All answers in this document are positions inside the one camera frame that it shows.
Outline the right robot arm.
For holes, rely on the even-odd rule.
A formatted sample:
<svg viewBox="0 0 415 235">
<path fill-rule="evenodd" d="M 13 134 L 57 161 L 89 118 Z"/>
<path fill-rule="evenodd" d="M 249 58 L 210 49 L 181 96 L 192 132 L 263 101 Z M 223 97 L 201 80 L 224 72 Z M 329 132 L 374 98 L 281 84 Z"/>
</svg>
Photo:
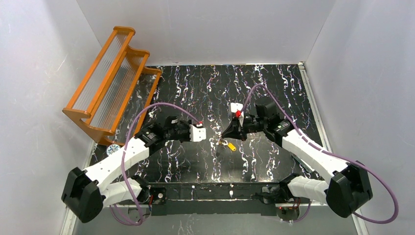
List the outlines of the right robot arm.
<svg viewBox="0 0 415 235">
<path fill-rule="evenodd" d="M 262 132 L 322 177 L 315 180 L 293 173 L 279 182 L 273 193 L 278 199 L 308 198 L 327 204 L 338 216 L 347 218 L 373 198 L 365 169 L 325 154 L 325 149 L 294 128 L 276 104 L 257 104 L 256 116 L 244 115 L 242 108 L 240 103 L 230 104 L 231 122 L 223 138 L 245 141 L 248 134 Z"/>
</svg>

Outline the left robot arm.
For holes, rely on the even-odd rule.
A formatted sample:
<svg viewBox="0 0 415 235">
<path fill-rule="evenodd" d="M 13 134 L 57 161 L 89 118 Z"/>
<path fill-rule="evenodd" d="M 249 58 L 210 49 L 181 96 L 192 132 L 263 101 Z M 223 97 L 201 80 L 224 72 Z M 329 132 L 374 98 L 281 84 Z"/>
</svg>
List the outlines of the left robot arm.
<svg viewBox="0 0 415 235">
<path fill-rule="evenodd" d="M 68 173 L 61 200 L 82 223 L 97 217 L 103 208 L 122 201 L 149 203 L 153 196 L 149 183 L 132 176 L 115 182 L 138 162 L 144 161 L 165 146 L 167 141 L 200 142 L 207 137 L 203 124 L 169 116 L 164 124 L 152 122 L 136 133 L 124 147 L 85 169 Z"/>
</svg>

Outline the yellow tagged key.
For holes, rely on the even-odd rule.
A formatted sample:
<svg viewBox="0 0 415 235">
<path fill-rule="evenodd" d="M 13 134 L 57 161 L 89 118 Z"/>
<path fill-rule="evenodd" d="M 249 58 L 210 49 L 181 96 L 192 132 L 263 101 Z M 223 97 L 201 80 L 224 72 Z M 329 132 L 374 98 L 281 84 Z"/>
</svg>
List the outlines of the yellow tagged key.
<svg viewBox="0 0 415 235">
<path fill-rule="evenodd" d="M 227 143 L 226 146 L 232 151 L 235 152 L 237 148 L 232 143 Z"/>
</svg>

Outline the white keyring holder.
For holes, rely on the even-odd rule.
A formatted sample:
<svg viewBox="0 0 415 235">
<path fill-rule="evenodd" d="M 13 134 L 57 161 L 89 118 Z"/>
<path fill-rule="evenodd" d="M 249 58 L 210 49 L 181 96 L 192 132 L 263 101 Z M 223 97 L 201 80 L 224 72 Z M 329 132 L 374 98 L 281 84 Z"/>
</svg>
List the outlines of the white keyring holder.
<svg viewBox="0 0 415 235">
<path fill-rule="evenodd" d="M 217 152 L 222 153 L 226 149 L 227 145 L 228 145 L 228 142 L 225 139 L 221 138 L 218 141 Z"/>
</svg>

